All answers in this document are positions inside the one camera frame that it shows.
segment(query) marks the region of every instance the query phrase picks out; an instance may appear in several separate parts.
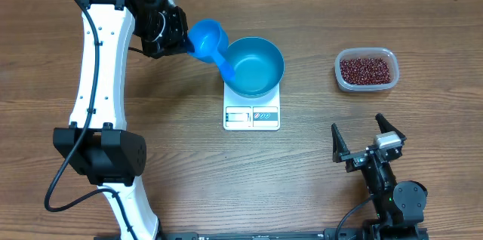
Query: red beans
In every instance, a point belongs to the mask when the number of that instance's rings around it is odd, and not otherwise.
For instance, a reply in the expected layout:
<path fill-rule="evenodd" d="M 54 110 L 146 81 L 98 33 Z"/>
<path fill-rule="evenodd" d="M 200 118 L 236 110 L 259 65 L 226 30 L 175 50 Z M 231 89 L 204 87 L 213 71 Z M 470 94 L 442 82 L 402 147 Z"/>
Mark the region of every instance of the red beans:
<path fill-rule="evenodd" d="M 340 61 L 342 78 L 351 85 L 382 85 L 391 82 L 389 67 L 382 58 Z"/>

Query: wooden surface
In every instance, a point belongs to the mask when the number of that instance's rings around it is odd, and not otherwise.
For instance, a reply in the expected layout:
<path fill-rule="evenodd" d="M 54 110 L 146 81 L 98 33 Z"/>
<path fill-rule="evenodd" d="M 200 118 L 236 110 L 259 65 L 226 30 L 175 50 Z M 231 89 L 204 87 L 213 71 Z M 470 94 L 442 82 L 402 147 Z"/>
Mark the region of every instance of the wooden surface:
<path fill-rule="evenodd" d="M 189 24 L 219 20 L 232 40 L 269 39 L 285 56 L 281 130 L 228 132 L 223 84 L 186 54 L 129 53 L 128 130 L 148 145 L 149 202 L 168 232 L 322 230 L 368 194 L 359 172 L 331 161 L 332 123 L 359 151 L 385 114 L 407 135 L 392 163 L 399 181 L 429 190 L 432 239 L 483 234 L 483 0 L 179 0 Z M 67 126 L 82 57 L 71 0 L 0 0 L 0 238 L 92 239 L 118 232 L 105 198 L 48 213 L 43 198 L 62 162 L 52 130 Z M 139 47 L 137 39 L 131 42 Z M 380 94 L 342 93 L 345 48 L 387 47 L 401 79 Z M 68 168 L 61 205 L 94 187 Z M 373 217 L 367 206 L 347 226 Z"/>

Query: blue scoop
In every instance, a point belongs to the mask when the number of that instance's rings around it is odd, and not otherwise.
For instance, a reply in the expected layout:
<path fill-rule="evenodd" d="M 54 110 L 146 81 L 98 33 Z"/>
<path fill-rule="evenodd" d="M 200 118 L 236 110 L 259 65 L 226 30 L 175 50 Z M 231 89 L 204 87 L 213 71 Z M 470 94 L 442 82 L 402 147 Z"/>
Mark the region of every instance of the blue scoop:
<path fill-rule="evenodd" d="M 215 20 L 202 20 L 195 24 L 188 33 L 188 38 L 195 49 L 189 55 L 205 62 L 215 62 L 225 81 L 235 79 L 235 70 L 225 60 L 222 54 L 228 48 L 228 36 Z"/>

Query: blue bowl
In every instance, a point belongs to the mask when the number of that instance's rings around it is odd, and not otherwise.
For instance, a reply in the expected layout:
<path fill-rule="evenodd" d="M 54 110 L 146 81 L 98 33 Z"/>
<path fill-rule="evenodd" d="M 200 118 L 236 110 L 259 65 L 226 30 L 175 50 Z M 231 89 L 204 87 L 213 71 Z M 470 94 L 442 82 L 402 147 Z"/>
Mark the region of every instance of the blue bowl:
<path fill-rule="evenodd" d="M 224 55 L 235 69 L 235 79 L 225 83 L 242 97 L 255 98 L 268 94 L 285 72 L 280 50 L 260 37 L 241 38 L 233 42 Z"/>

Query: scale base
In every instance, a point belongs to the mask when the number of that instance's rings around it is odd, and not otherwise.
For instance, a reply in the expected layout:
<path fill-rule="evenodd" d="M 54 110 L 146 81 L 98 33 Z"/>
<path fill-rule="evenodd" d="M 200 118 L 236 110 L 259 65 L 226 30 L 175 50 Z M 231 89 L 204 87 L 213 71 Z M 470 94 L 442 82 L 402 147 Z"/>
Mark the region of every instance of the scale base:
<path fill-rule="evenodd" d="M 280 128 L 280 85 L 265 96 L 247 98 L 225 84 L 223 127 L 228 131 L 277 131 Z"/>

